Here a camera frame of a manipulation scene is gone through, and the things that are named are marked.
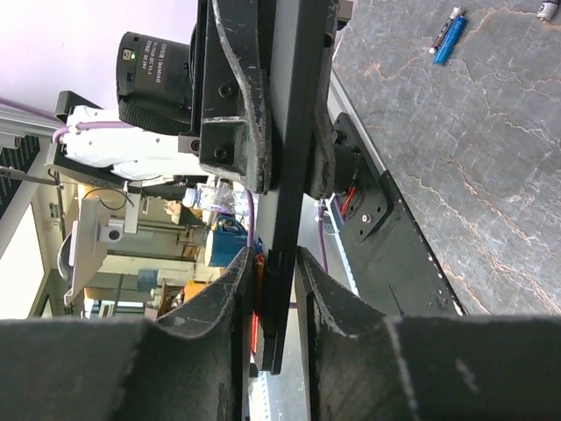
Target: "silver battery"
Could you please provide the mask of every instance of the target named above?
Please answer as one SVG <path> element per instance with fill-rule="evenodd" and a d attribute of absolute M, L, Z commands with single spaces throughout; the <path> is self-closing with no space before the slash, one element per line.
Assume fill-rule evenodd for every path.
<path fill-rule="evenodd" d="M 561 0 L 549 0 L 547 2 L 543 2 L 537 11 L 536 17 L 542 22 L 549 22 L 553 19 L 553 15 L 555 15 L 560 1 Z"/>

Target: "bottle cap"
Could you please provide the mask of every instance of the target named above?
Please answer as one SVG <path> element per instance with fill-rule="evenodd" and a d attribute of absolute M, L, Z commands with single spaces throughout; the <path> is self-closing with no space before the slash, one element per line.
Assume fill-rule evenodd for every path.
<path fill-rule="evenodd" d="M 185 206 L 186 208 L 192 208 L 195 205 L 195 201 L 196 201 L 196 189 L 186 189 L 185 197 L 183 197 L 183 200 L 181 201 L 183 206 Z"/>

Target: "hole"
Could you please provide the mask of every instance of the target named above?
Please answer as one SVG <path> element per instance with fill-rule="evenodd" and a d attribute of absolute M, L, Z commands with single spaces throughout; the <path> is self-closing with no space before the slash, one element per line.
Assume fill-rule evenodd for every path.
<path fill-rule="evenodd" d="M 331 48 L 333 46 L 333 37 L 330 33 L 323 35 L 323 48 Z"/>

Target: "black cable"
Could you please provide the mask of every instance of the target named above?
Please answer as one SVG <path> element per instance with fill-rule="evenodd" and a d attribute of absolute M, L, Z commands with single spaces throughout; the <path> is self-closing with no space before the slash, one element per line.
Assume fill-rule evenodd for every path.
<path fill-rule="evenodd" d="M 122 209 L 126 206 L 127 202 L 130 203 L 132 207 L 134 207 L 134 203 L 132 202 L 132 200 L 131 200 L 125 193 L 123 193 L 123 192 L 120 191 L 120 190 L 110 189 L 110 188 L 108 188 L 108 187 L 97 187 L 97 188 L 95 188 L 95 189 L 92 189 L 92 190 L 90 190 L 89 192 L 87 192 L 87 193 L 84 195 L 83 198 L 85 199 L 85 198 L 88 197 L 90 194 L 92 194 L 92 193 L 94 193 L 94 192 L 96 192 L 96 191 L 101 191 L 101 190 L 115 191 L 115 192 L 117 192 L 119 195 L 121 195 L 122 197 L 124 197 L 124 202 L 123 202 L 123 204 L 122 204 L 121 206 L 119 206 L 118 208 L 112 208 L 112 207 L 109 206 L 106 202 L 104 202 L 103 199 L 102 199 L 101 197 L 98 197 L 98 198 L 99 198 L 99 202 L 100 202 L 100 203 L 103 205 L 103 207 L 105 207 L 106 209 L 108 209 L 108 210 L 110 210 L 110 211 L 120 211 L 120 210 L 122 210 Z"/>

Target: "gray table surface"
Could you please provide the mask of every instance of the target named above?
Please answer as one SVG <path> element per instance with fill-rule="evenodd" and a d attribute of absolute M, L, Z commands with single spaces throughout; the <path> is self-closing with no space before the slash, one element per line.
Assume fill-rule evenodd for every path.
<path fill-rule="evenodd" d="M 358 0 L 334 69 L 466 309 L 560 313 L 561 13 Z M 454 6 L 451 59 L 428 53 Z"/>

